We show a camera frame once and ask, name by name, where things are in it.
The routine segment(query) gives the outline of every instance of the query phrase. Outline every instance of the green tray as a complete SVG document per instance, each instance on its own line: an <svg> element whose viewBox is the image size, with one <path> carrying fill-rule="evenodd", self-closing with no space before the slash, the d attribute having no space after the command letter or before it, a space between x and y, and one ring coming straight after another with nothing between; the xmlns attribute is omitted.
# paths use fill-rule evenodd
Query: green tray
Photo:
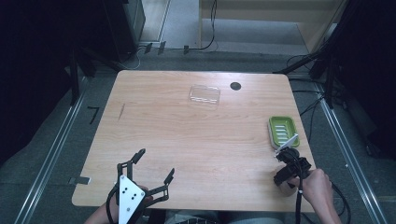
<svg viewBox="0 0 396 224"><path fill-rule="evenodd" d="M274 148L279 148L288 139L297 133L296 126L291 117L287 116L273 116L269 119L268 128L271 138L271 145ZM292 147L297 147L300 145L300 139L297 137Z"/></svg>

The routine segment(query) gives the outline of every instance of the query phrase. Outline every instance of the white object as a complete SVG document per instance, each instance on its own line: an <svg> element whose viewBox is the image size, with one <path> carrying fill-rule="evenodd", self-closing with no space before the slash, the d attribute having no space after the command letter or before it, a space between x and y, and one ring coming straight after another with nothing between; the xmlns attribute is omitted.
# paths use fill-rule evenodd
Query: white object
<svg viewBox="0 0 396 224"><path fill-rule="evenodd" d="M145 198L145 195L145 191L128 179L128 177L125 175L120 176L120 224L126 224L129 221L137 206Z"/></svg>
<svg viewBox="0 0 396 224"><path fill-rule="evenodd" d="M280 147L275 151L275 154L277 155L277 154L280 152L280 150L282 150L282 149L285 148L285 147L291 147L291 146L293 145L294 141L297 139L297 137L298 137L298 134L295 133L293 137L291 137L288 141L286 141L282 146L280 146Z"/></svg>

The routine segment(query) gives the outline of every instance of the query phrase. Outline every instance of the human arm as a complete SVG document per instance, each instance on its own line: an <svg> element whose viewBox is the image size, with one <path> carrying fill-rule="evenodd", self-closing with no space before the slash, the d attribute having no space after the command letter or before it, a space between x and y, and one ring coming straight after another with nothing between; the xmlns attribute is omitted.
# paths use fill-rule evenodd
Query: human arm
<svg viewBox="0 0 396 224"><path fill-rule="evenodd" d="M146 187L139 186L139 188L148 190ZM143 200L143 203L148 203L153 200L152 196L146 197ZM115 223L119 222L119 206L116 202L116 196L114 195L110 199L109 203L110 214ZM108 220L107 211L106 211L106 203L102 204L96 211L94 211L90 217L84 222L85 224L108 224L110 221Z"/></svg>
<svg viewBox="0 0 396 224"><path fill-rule="evenodd" d="M299 186L300 179L292 178L288 182ZM323 170L313 170L303 180L303 196L311 203L322 224L341 224L333 203L332 182Z"/></svg>

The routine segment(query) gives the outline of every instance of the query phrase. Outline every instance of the black hole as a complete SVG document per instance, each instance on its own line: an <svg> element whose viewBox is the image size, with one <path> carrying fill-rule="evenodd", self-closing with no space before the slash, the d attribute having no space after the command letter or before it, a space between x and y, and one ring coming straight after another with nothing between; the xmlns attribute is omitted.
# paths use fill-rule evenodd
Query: black hole
<svg viewBox="0 0 396 224"><path fill-rule="evenodd" d="M239 91L241 90L241 84L239 84L239 82L233 82L230 85L231 89L235 90L235 91Z"/></svg>

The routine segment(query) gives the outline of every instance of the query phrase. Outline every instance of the robotic hand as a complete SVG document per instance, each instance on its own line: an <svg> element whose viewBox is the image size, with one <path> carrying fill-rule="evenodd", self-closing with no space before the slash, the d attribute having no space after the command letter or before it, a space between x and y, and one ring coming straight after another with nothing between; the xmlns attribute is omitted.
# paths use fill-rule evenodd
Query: robotic hand
<svg viewBox="0 0 396 224"><path fill-rule="evenodd" d="M291 177L299 176L301 179L305 179L309 176L309 169L311 164L306 160L305 157L300 157L300 153L297 149L292 148L294 140L297 138L298 134L295 134L291 139L289 139L285 144L280 146L276 150L275 157L279 161L286 163L286 166L277 171L274 176L274 182L277 186L280 186L283 182ZM290 188L293 189L295 186L289 184Z"/></svg>
<svg viewBox="0 0 396 224"><path fill-rule="evenodd" d="M133 163L137 164L137 162L140 160L140 158L143 156L145 152L146 150L144 148L140 149L139 152L135 153L134 156L129 161L124 163L119 163L117 165L117 170L118 170L117 183L114 186L114 188L109 192L106 201L107 217L110 223L114 223L109 209L109 202L114 194L116 194L116 199L117 199L116 202L117 205L119 206L120 224L128 223L129 221L132 222L136 221L140 217L142 211L145 208L152 206L155 203L163 202L169 199L168 186L173 180L173 174L175 172L175 169L172 169L168 177L165 178L165 180L163 181L163 186L158 187L156 189L152 189L152 190L141 189L133 181L132 165ZM127 168L127 175L124 175L122 173L123 168ZM144 198L160 192L163 192L162 197L150 201L149 203L142 203Z"/></svg>

